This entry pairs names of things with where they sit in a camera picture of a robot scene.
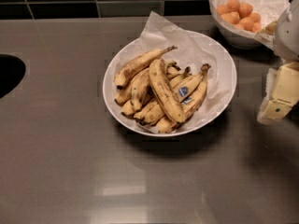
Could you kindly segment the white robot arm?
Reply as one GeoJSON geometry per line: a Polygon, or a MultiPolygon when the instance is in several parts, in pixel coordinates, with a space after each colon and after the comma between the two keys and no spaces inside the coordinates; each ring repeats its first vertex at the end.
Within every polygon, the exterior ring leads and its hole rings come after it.
{"type": "Polygon", "coordinates": [[[281,59],[278,70],[270,68],[257,120],[272,124],[284,119],[299,102],[299,0],[292,0],[277,21],[255,36],[281,59]]]}

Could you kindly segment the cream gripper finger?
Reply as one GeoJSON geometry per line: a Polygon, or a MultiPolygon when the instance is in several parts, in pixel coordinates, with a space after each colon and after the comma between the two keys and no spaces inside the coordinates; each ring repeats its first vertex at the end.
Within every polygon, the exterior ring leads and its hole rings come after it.
{"type": "Polygon", "coordinates": [[[266,75],[265,83],[265,97],[261,103],[259,113],[257,115],[257,121],[264,125],[273,124],[275,121],[266,114],[266,108],[270,105],[270,101],[273,99],[273,92],[277,83],[278,71],[274,68],[270,68],[266,75]]]}
{"type": "Polygon", "coordinates": [[[277,71],[273,99],[266,108],[266,114],[274,121],[284,119],[299,102],[299,62],[285,63],[277,71]]]}

